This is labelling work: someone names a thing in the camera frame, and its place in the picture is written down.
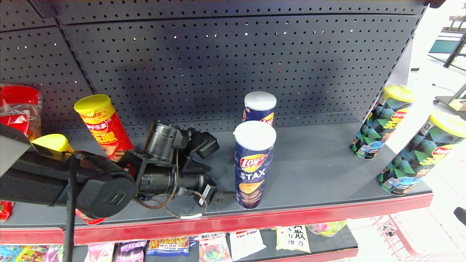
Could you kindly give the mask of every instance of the store shelf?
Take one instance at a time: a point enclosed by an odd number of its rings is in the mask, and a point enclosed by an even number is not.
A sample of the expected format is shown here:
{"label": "store shelf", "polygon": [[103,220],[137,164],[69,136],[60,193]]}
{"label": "store shelf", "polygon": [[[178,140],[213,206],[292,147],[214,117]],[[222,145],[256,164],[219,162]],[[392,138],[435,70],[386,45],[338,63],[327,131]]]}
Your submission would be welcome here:
{"label": "store shelf", "polygon": [[[333,237],[323,237],[308,231],[309,246],[312,254],[301,251],[276,250],[276,233],[271,229],[260,231],[267,248],[240,259],[241,262],[255,261],[313,261],[323,262],[357,255],[358,245],[348,227],[344,227]],[[73,262],[82,262],[87,254],[87,246],[75,247]],[[146,256],[144,262],[197,262],[199,261],[199,246],[190,249],[189,257],[159,257]]]}
{"label": "store shelf", "polygon": [[[122,212],[98,226],[77,219],[76,245],[105,241],[154,239],[205,232],[231,232],[249,228],[273,228],[349,218],[392,214],[428,207],[433,198],[423,182],[404,197],[382,190],[375,176],[395,155],[388,147],[373,160],[356,157],[349,145],[360,123],[322,124],[276,128],[274,159],[262,204],[247,211],[234,198],[212,203],[204,217],[171,218],[165,210],[149,210],[131,202]],[[209,175],[225,190],[233,190],[234,138],[231,131],[213,132],[220,149],[209,160]],[[140,146],[145,138],[135,138]],[[94,140],[72,143],[73,148],[102,153]],[[201,211],[190,197],[177,197],[168,207],[178,214]],[[64,207],[18,203],[12,217],[1,226],[3,243],[63,242]]]}

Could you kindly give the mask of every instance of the gray shelf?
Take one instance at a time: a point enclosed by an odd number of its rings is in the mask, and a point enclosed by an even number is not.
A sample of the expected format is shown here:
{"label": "gray shelf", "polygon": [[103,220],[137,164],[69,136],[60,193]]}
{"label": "gray shelf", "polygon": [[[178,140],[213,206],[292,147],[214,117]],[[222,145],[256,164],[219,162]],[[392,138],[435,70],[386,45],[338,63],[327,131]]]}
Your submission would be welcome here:
{"label": "gray shelf", "polygon": [[[254,211],[312,208],[399,198],[385,192],[375,180],[378,172],[394,157],[394,152],[384,147],[375,159],[364,160],[349,150],[360,125],[344,123],[276,128],[277,142],[264,199]],[[212,167],[209,175],[220,188],[234,190],[233,134],[231,131],[212,134],[218,139],[220,149],[209,160],[198,161]],[[144,140],[145,138],[132,139],[136,147],[140,147]],[[93,139],[75,141],[72,146],[75,150],[103,154]],[[431,189],[421,182],[408,195],[431,192]],[[168,207],[178,214],[194,214],[201,211],[187,196],[170,201]],[[249,211],[242,209],[231,199],[212,203],[206,216],[247,212]],[[170,218],[163,209],[149,210],[131,202],[122,212],[108,218],[103,225]],[[63,227],[65,221],[64,207],[17,203],[13,215],[2,223],[2,227]],[[76,224],[84,225],[79,218],[76,219]]]}
{"label": "gray shelf", "polygon": [[[247,256],[239,261],[242,262],[255,262],[267,261],[272,259],[297,257],[302,255],[309,255],[301,251],[291,250],[276,250],[276,233],[271,229],[264,229],[260,231],[262,239],[267,248]],[[312,254],[321,254],[334,252],[342,249],[357,248],[356,239],[353,237],[350,229],[346,226],[333,237],[324,237],[315,235],[307,230],[309,246]],[[228,246],[230,247],[229,237],[227,236]],[[82,262],[87,254],[87,246],[75,247],[73,252],[73,262]],[[196,262],[199,261],[199,246],[196,245],[190,249],[189,256],[177,257],[160,257],[160,256],[146,256],[144,262]]]}

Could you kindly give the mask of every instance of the red shelf edge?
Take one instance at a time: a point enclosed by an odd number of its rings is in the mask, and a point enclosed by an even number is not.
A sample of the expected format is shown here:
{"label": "red shelf edge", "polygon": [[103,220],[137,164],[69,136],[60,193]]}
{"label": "red shelf edge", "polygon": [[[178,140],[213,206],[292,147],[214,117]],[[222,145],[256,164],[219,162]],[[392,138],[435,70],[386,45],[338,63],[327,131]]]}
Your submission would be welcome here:
{"label": "red shelf edge", "polygon": [[[305,225],[340,221],[350,218],[394,214],[401,211],[429,207],[433,193],[404,196],[388,200],[340,204],[316,208],[293,208],[280,211],[247,212],[213,215],[194,220],[146,221],[125,224],[103,224],[75,228],[75,245],[100,242],[122,242],[197,235],[206,232],[232,232],[244,229]],[[2,228],[2,244],[63,244],[60,228]]]}

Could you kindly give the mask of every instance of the white snack package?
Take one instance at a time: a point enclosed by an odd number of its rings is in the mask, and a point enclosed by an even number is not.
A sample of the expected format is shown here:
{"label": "white snack package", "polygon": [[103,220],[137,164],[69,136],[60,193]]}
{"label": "white snack package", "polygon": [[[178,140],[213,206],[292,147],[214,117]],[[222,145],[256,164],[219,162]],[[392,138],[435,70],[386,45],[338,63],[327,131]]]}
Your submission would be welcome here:
{"label": "white snack package", "polygon": [[230,245],[233,261],[259,252],[266,248],[258,229],[230,233]]}
{"label": "white snack package", "polygon": [[276,227],[276,249],[299,250],[311,253],[306,226]]}

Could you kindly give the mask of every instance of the lower shelf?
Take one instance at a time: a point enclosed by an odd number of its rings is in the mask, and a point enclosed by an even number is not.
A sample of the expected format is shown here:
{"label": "lower shelf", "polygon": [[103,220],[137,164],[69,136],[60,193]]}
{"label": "lower shelf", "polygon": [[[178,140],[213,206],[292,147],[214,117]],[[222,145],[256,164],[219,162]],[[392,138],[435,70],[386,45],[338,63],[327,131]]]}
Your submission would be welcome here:
{"label": "lower shelf", "polygon": [[[301,251],[276,250],[276,233],[271,229],[260,231],[262,239],[267,248],[240,259],[241,262],[256,261],[293,261],[293,262],[324,262],[354,257],[358,252],[358,245],[348,226],[344,227],[333,237],[315,235],[308,231],[309,246],[311,254]],[[75,247],[73,262],[83,262],[87,254],[87,246]],[[197,262],[199,261],[199,246],[190,249],[189,256],[160,257],[146,256],[144,262]]]}

